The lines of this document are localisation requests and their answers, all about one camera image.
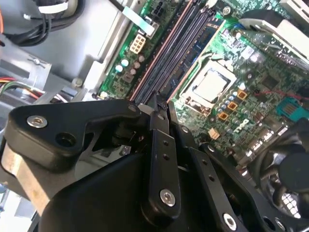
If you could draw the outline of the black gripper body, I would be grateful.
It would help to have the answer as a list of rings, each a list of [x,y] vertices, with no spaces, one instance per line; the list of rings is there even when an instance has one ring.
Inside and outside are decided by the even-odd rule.
[[[175,155],[127,155],[57,193],[42,232],[214,232],[213,216]]]

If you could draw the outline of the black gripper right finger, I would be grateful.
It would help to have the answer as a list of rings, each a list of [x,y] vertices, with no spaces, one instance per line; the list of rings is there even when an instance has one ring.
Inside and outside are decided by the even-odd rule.
[[[210,144],[199,149],[190,130],[179,124],[168,103],[177,160],[188,168],[190,204],[210,232],[286,232],[287,221]]]

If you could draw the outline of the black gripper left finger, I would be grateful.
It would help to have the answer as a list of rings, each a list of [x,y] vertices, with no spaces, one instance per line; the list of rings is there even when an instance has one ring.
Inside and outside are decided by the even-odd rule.
[[[65,187],[127,155],[176,155],[168,104],[143,112],[127,100],[22,106],[9,113],[2,166],[41,217]]]

